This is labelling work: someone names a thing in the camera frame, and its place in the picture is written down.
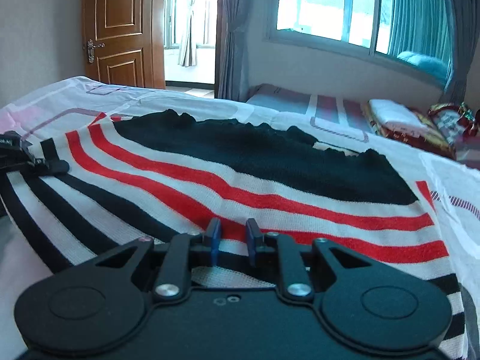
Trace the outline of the balcony light curtain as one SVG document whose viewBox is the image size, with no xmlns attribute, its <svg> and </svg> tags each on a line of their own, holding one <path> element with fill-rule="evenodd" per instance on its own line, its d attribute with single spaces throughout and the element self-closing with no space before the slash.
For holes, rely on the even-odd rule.
<svg viewBox="0 0 480 360">
<path fill-rule="evenodd" d="M 197 43 L 194 39 L 195 0 L 186 0 L 185 32 L 181 40 L 178 64 L 183 68 L 197 64 Z"/>
</svg>

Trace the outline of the grey right curtain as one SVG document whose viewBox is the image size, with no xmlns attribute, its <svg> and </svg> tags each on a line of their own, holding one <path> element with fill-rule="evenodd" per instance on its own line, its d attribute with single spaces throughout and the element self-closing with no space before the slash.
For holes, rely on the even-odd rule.
<svg viewBox="0 0 480 360">
<path fill-rule="evenodd" d="M 443 98 L 458 104 L 465 99 L 467 78 L 479 41 L 479 0 L 447 0 L 447 13 L 452 62 Z"/>
</svg>

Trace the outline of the striped pillow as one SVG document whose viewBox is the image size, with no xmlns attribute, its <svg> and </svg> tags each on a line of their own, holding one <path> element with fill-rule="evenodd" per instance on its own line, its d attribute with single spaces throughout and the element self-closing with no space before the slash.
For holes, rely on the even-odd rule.
<svg viewBox="0 0 480 360">
<path fill-rule="evenodd" d="M 479 169 L 479 112 L 464 103 L 435 104 L 429 109 L 433 124 L 451 147 L 455 160 Z"/>
</svg>

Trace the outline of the grey left curtain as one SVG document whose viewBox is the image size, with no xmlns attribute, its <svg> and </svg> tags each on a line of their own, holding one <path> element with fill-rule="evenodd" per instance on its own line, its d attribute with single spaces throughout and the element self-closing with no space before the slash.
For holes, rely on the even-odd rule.
<svg viewBox="0 0 480 360">
<path fill-rule="evenodd" d="M 217 0 L 215 93 L 244 102 L 248 92 L 247 30 L 253 0 Z"/>
</svg>

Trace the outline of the folded red patterned blanket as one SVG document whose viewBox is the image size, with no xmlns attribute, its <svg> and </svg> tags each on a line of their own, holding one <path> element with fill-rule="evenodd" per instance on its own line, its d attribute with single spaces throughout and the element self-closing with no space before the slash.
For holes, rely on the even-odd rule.
<svg viewBox="0 0 480 360">
<path fill-rule="evenodd" d="M 368 100 L 362 111 L 377 135 L 445 158 L 456 158 L 455 150 L 439 129 L 419 111 L 385 99 Z"/>
</svg>

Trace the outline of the grey curtain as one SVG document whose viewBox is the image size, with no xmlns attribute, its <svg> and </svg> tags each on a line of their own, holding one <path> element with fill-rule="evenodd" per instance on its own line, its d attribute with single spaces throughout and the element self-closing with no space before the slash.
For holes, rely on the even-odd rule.
<svg viewBox="0 0 480 360">
<path fill-rule="evenodd" d="M 248 92 L 247 30 L 253 0 L 217 0 L 215 93 L 244 102 Z"/>
<path fill-rule="evenodd" d="M 452 62 L 443 98 L 458 104 L 465 99 L 467 78 L 479 41 L 479 0 L 447 0 L 447 13 Z"/>
</svg>

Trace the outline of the blue bedding outside window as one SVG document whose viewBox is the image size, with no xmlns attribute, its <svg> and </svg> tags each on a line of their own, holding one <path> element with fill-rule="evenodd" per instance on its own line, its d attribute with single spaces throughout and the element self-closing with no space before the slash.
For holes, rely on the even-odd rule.
<svg viewBox="0 0 480 360">
<path fill-rule="evenodd" d="M 397 55 L 397 58 L 431 75 L 443 85 L 448 81 L 448 65 L 439 58 L 412 51 L 403 51 Z"/>
</svg>

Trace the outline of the large window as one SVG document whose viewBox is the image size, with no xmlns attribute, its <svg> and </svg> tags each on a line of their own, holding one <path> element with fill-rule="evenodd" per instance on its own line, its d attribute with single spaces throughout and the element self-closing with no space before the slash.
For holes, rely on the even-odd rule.
<svg viewBox="0 0 480 360">
<path fill-rule="evenodd" d="M 297 47 L 397 66 L 445 85 L 397 58 L 412 51 L 452 64 L 446 0 L 272 0 L 268 35 Z"/>
</svg>

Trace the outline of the low striped side mattress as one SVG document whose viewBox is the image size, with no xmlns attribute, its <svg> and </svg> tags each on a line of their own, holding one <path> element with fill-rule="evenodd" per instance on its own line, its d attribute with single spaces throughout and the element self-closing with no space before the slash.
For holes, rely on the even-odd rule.
<svg viewBox="0 0 480 360">
<path fill-rule="evenodd" d="M 251 105 L 316 117 L 367 133 L 373 132 L 359 102 L 320 94 L 303 94 L 270 84 L 251 88 L 248 96 L 247 103 Z"/>
</svg>

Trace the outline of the wooden door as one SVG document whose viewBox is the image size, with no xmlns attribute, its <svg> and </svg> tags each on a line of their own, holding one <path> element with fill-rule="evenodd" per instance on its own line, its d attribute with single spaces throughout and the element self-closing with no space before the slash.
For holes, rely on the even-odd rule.
<svg viewBox="0 0 480 360">
<path fill-rule="evenodd" d="M 165 89 L 164 0 L 82 0 L 87 77 L 110 85 Z M 95 50 L 89 64 L 86 42 Z"/>
</svg>

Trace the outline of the striped knit sweater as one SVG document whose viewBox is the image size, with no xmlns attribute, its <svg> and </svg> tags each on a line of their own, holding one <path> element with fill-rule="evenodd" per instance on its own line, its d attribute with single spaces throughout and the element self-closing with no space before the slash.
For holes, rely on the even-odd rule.
<svg viewBox="0 0 480 360">
<path fill-rule="evenodd" d="M 300 244 L 324 237 L 437 285 L 453 318 L 440 347 L 467 356 L 465 307 L 439 231 L 431 189 L 384 155 L 324 149 L 297 127 L 235 119 L 197 121 L 167 110 L 96 121 L 54 139 L 66 175 L 10 172 L 1 201 L 37 256 L 57 273 L 118 245 L 221 222 L 215 268 L 205 286 L 264 285 L 247 267 L 245 224 Z"/>
</svg>

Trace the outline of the patterned bed sheet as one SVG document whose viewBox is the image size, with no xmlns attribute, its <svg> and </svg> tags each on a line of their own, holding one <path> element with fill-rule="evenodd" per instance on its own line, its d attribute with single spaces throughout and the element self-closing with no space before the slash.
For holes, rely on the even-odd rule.
<svg viewBox="0 0 480 360">
<path fill-rule="evenodd" d="M 96 121 L 167 110 L 197 121 L 297 127 L 324 149 L 371 149 L 409 175 L 424 176 L 440 236 L 465 307 L 467 356 L 479 357 L 479 173 L 435 154 L 316 117 L 162 89 L 105 85 L 83 76 L 28 94 L 1 110 L 1 134 L 42 141 Z M 1 200 L 3 359 L 453 359 L 441 350 L 452 305 L 434 283 L 324 237 L 295 241 L 312 301 L 264 285 L 205 286 L 191 271 L 189 294 L 157 301 L 155 279 L 171 242 L 142 236 L 54 273 Z M 216 266 L 219 263 L 220 247 Z"/>
</svg>

